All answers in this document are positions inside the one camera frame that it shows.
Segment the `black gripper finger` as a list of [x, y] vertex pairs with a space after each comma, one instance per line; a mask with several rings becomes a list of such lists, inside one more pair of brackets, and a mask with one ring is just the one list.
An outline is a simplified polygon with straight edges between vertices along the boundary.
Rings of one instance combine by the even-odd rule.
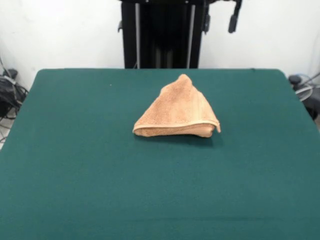
[[235, 2], [235, 7], [234, 7], [233, 14], [230, 17], [230, 22], [228, 27], [229, 33], [234, 33], [236, 31], [239, 13], [242, 6], [242, 0], [235, 0], [234, 2]]
[[209, 14], [210, 3], [208, 0], [204, 4], [203, 32], [207, 34], [210, 28], [211, 16]]

